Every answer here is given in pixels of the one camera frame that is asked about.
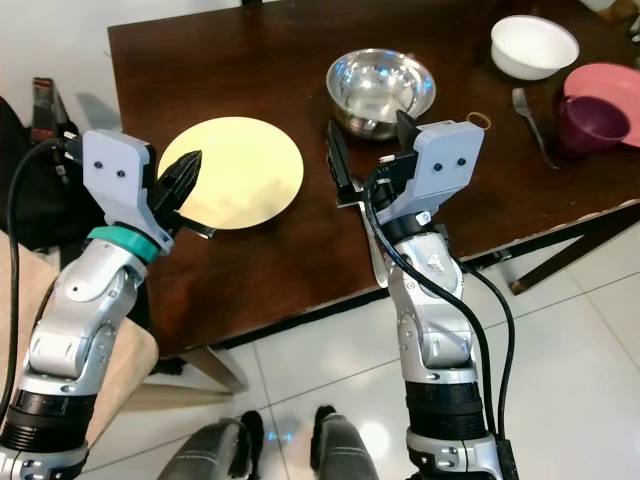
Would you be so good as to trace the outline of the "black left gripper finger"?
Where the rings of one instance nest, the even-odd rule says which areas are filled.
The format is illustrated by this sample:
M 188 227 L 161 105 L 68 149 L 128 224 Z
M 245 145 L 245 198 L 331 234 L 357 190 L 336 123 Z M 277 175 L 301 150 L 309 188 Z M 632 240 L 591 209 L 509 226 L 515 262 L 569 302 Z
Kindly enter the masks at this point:
M 160 175 L 160 211 L 170 212 L 178 209 L 186 200 L 187 157 L 179 157 Z
M 175 161 L 175 210 L 179 211 L 186 204 L 193 189 L 197 186 L 204 152 L 195 150 L 187 152 Z

